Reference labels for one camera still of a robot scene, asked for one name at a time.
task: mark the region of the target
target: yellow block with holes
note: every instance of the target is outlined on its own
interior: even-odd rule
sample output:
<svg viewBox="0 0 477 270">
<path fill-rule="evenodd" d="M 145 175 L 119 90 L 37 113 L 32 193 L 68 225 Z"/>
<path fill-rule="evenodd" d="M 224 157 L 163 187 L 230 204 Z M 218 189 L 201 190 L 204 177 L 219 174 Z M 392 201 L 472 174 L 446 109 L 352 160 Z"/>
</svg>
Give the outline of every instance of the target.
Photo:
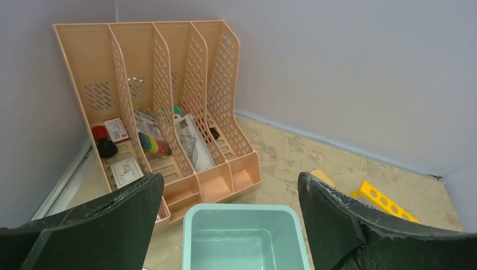
<svg viewBox="0 0 477 270">
<path fill-rule="evenodd" d="M 388 197 L 386 197 L 383 193 L 379 192 L 379 190 L 374 188 L 366 181 L 363 181 L 361 183 L 361 187 L 359 187 L 358 190 L 350 194 L 350 196 L 353 198 L 357 198 L 359 195 L 363 195 L 364 197 L 368 198 L 370 201 L 379 206 L 379 208 L 381 208 L 383 211 L 391 215 L 394 215 L 398 218 L 407 219 L 416 223 L 420 223 L 419 220 L 411 216 L 408 212 L 402 209 L 395 202 L 391 201 Z"/>
</svg>

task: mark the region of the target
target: white box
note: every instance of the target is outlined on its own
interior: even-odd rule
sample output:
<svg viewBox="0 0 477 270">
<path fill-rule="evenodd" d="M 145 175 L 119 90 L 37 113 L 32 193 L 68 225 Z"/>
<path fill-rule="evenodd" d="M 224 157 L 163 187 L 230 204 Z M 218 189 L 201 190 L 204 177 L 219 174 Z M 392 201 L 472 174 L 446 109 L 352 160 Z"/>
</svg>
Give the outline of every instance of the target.
<svg viewBox="0 0 477 270">
<path fill-rule="evenodd" d="M 112 142 L 116 143 L 129 139 L 128 133 L 120 118 L 105 121 L 105 127 Z"/>
</svg>

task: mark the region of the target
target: gray wall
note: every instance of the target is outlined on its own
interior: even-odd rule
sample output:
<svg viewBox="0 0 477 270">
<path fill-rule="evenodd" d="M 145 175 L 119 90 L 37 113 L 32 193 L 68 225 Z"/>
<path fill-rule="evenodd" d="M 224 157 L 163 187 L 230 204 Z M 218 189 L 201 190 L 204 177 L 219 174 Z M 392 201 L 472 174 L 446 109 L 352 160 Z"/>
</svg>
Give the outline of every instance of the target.
<svg viewBox="0 0 477 270">
<path fill-rule="evenodd" d="M 444 177 L 442 181 L 464 231 L 477 232 L 477 162 Z"/>
<path fill-rule="evenodd" d="M 119 21 L 225 19 L 236 111 L 421 173 L 477 156 L 477 2 L 118 0 Z"/>
<path fill-rule="evenodd" d="M 114 0 L 0 2 L 0 227 L 30 220 L 87 139 L 51 24 L 115 20 Z"/>
</svg>

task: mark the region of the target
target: yellow plastic piece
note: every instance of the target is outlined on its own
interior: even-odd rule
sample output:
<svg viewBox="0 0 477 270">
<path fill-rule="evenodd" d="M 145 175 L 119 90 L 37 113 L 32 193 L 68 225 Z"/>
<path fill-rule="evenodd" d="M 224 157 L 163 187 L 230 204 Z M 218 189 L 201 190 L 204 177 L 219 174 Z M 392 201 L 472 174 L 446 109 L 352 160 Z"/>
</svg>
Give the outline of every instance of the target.
<svg viewBox="0 0 477 270">
<path fill-rule="evenodd" d="M 314 175 L 316 178 L 320 179 L 321 181 L 327 183 L 332 188 L 336 188 L 335 182 L 329 179 L 328 176 L 326 176 L 326 174 L 322 170 L 316 169 L 312 171 L 312 175 Z"/>
<path fill-rule="evenodd" d="M 358 190 L 350 194 L 350 196 L 353 198 L 357 198 L 359 195 L 363 195 L 364 197 L 368 198 L 388 214 L 394 215 L 398 218 L 407 219 L 412 222 L 420 223 L 419 220 L 411 216 L 408 212 L 402 209 L 395 202 L 391 201 L 388 197 L 386 197 L 383 193 L 366 181 L 361 183 L 361 187 L 359 187 Z"/>
</svg>

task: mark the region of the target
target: scratched black surface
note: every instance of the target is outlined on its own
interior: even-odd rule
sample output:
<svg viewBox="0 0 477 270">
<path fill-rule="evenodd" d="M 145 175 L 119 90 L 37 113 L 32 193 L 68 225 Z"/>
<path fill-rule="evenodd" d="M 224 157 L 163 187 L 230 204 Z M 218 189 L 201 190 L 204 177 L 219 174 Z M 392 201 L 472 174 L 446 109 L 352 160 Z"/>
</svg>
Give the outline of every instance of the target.
<svg viewBox="0 0 477 270">
<path fill-rule="evenodd" d="M 477 269 L 477 235 L 409 222 L 309 173 L 298 194 L 316 270 Z"/>
<path fill-rule="evenodd" d="M 0 269 L 142 269 L 164 180 L 117 191 L 15 229 L 0 229 Z"/>
</svg>

